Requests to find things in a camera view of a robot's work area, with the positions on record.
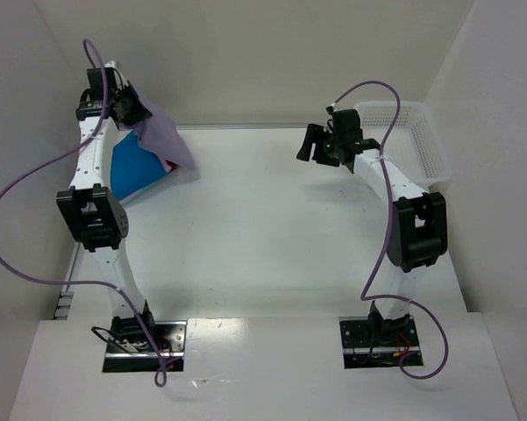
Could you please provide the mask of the purple polo shirt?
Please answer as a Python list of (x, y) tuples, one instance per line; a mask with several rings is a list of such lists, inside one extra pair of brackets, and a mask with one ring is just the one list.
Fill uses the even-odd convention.
[(168, 161), (178, 167), (194, 169), (196, 163), (181, 134), (178, 133), (172, 118), (153, 101), (141, 95), (140, 102), (152, 114), (132, 126), (139, 145), (157, 155), (162, 161)]

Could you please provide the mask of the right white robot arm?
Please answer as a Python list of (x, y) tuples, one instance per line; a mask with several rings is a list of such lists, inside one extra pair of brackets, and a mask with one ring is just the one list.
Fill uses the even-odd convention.
[(385, 345), (396, 342), (409, 327), (419, 280), (447, 251), (446, 201), (411, 181), (388, 157), (395, 119), (376, 140), (365, 137), (356, 109), (331, 107), (328, 113), (325, 125), (308, 124), (296, 158), (347, 168), (387, 207), (381, 251), (360, 294), (361, 301), (370, 304), (370, 341)]

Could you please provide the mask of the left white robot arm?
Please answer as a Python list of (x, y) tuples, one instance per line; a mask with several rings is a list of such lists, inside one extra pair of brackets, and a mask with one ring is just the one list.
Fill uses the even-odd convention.
[(148, 348), (144, 330), (153, 331), (153, 315), (128, 261), (129, 220), (111, 191), (110, 171), (119, 126), (151, 113), (113, 61), (105, 65), (105, 72), (104, 91), (101, 70), (87, 70), (89, 87), (76, 109), (82, 148), (69, 188), (57, 193), (56, 203), (74, 240), (96, 261), (102, 281), (109, 284), (111, 337), (127, 352), (143, 351)]

